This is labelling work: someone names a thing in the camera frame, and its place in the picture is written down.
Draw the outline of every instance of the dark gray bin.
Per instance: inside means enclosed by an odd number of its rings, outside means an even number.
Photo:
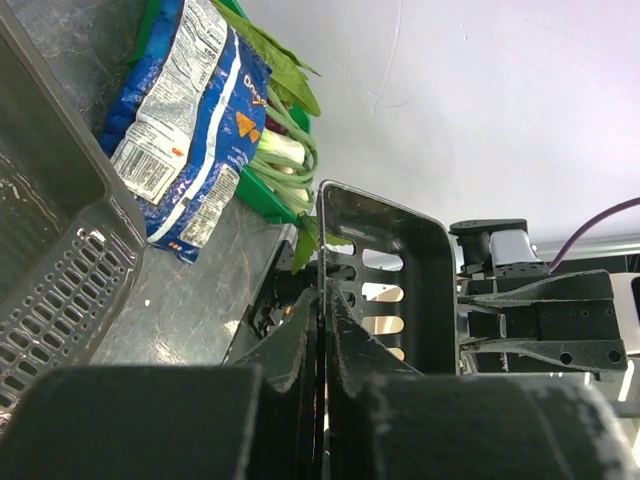
[[[126,300],[144,219],[0,0],[0,408],[83,362]]]

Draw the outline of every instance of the green tray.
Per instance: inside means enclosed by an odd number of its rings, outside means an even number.
[[[133,55],[129,60],[129,66],[138,63],[138,60],[144,55],[151,35],[151,26],[153,19],[156,18],[160,11],[160,2],[162,0],[149,0],[147,9],[140,25],[140,32],[133,49]],[[236,0],[222,0],[228,8],[236,12],[238,15],[247,18],[242,7]],[[293,107],[291,117],[307,133],[311,132],[311,121],[309,115],[298,107]],[[293,223],[298,225],[298,216],[285,205],[260,178],[255,174],[251,167],[244,168],[240,173],[240,183],[236,189],[236,195],[249,204],[256,212],[260,214],[267,222],[274,224]]]

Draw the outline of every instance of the scuffed surface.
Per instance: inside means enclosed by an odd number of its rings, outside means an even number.
[[[147,0],[8,0],[93,133],[129,72]]]

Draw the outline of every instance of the purple cable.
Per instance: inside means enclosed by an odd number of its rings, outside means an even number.
[[[587,223],[582,225],[578,230],[576,230],[576,233],[571,235],[571,238],[569,238],[569,240],[567,240],[567,243],[565,243],[562,246],[562,248],[556,255],[556,258],[554,258],[553,261],[549,264],[549,273],[553,272],[556,268],[558,268],[558,265],[562,263],[562,260],[567,255],[567,252],[571,250],[571,247],[573,247],[575,243],[580,239],[580,237],[584,235],[589,229],[591,229],[591,227],[596,226],[602,220],[606,220],[607,218],[609,218],[612,215],[615,215],[616,213],[620,213],[623,210],[626,210],[631,207],[637,207],[639,205],[640,205],[640,197],[632,198],[631,200],[627,200],[626,202],[622,202],[617,205],[614,205],[611,208],[607,208],[604,212],[599,213],[598,215],[593,217],[591,220],[589,220]]]

